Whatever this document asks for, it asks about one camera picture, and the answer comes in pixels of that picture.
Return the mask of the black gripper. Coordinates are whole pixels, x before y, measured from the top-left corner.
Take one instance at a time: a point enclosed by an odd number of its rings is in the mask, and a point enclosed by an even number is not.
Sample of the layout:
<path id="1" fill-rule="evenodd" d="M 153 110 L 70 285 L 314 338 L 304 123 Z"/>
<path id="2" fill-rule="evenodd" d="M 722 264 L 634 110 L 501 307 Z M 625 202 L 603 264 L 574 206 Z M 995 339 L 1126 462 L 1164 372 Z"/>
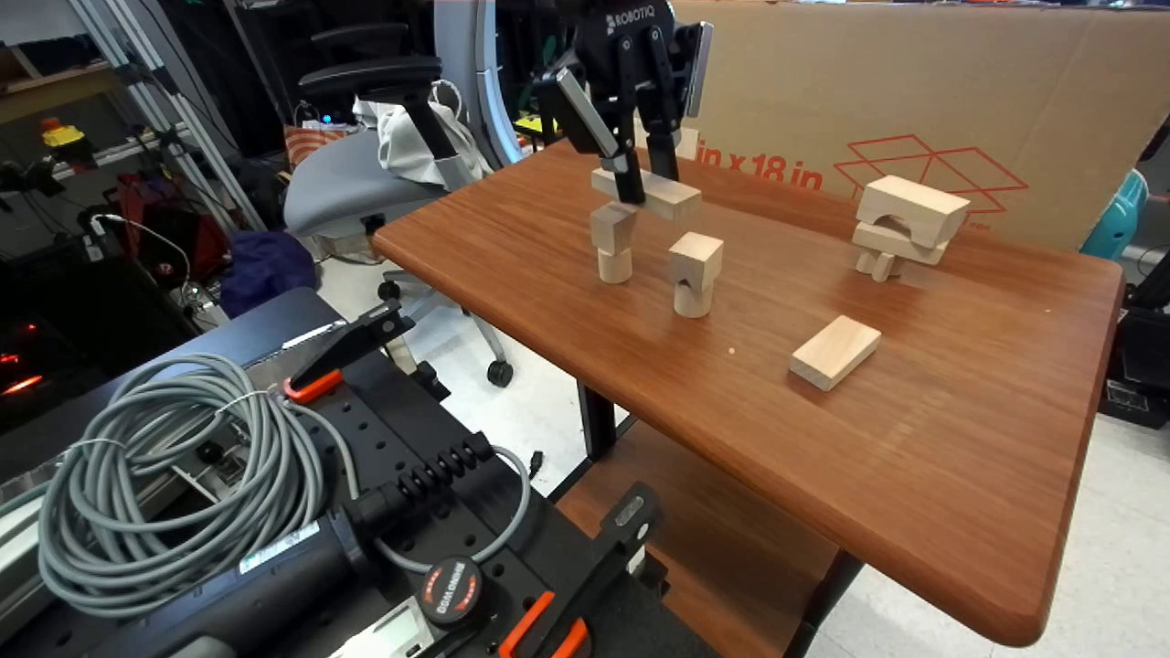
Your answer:
<path id="1" fill-rule="evenodd" d="M 616 202 L 644 206 L 644 177 L 634 141 L 634 110 L 647 115 L 651 172 L 679 179 L 669 121 L 675 116 L 671 79 L 675 13 L 666 0 L 586 0 L 574 24 L 579 74 L 588 85 L 596 110 L 616 121 L 616 154 L 612 158 Z"/>

